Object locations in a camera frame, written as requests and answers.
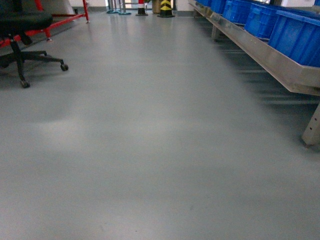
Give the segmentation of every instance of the chair caster wheel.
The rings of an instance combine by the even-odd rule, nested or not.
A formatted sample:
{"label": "chair caster wheel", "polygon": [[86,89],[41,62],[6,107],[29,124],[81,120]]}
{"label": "chair caster wheel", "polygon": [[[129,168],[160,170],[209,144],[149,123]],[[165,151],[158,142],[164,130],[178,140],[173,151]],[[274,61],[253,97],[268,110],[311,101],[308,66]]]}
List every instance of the chair caster wheel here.
{"label": "chair caster wheel", "polygon": [[27,81],[20,81],[21,87],[23,87],[24,89],[27,89],[30,87],[30,83],[28,83]]}
{"label": "chair caster wheel", "polygon": [[62,71],[67,71],[69,69],[67,64],[61,64],[60,67],[61,67]]}

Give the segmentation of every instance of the metal workbench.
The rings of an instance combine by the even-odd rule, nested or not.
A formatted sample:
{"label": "metal workbench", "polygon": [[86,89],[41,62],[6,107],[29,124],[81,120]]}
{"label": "metal workbench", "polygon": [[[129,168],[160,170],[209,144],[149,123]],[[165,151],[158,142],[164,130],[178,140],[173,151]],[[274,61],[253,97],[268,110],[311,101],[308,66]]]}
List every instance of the metal workbench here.
{"label": "metal workbench", "polygon": [[[320,96],[320,67],[300,65],[272,48],[267,42],[251,35],[243,26],[236,25],[195,0],[188,0],[194,14],[200,14],[212,23],[212,39],[220,32],[231,39],[260,64],[288,91]],[[315,110],[302,139],[307,146],[320,144],[320,104]]]}

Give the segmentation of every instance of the metal table leg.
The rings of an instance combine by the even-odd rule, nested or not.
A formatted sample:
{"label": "metal table leg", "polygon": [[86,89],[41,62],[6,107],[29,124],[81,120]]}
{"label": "metal table leg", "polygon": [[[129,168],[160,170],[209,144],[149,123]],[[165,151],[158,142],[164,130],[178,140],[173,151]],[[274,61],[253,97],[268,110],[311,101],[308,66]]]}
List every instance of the metal table leg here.
{"label": "metal table leg", "polygon": [[221,31],[216,26],[213,25],[212,34],[211,34],[212,40],[214,41],[218,40],[220,34],[221,34]]}

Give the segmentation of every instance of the safety bollard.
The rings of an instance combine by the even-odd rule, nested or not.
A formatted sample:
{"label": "safety bollard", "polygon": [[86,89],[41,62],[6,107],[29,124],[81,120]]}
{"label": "safety bollard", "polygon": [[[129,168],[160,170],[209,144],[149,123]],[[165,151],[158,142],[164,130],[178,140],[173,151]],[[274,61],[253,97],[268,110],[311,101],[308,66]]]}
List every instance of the safety bollard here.
{"label": "safety bollard", "polygon": [[138,0],[138,13],[136,16],[148,16],[148,14],[146,14],[144,0]]}
{"label": "safety bollard", "polygon": [[173,18],[171,2],[168,0],[163,0],[160,6],[160,14],[158,15],[160,18]]}

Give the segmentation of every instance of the traffic cone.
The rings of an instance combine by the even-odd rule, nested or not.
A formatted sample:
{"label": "traffic cone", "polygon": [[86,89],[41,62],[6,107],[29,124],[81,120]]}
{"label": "traffic cone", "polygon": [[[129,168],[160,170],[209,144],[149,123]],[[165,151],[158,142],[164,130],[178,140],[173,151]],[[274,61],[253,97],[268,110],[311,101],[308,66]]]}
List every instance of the traffic cone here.
{"label": "traffic cone", "polygon": [[145,10],[145,0],[138,0],[138,13],[136,16],[148,16]]}

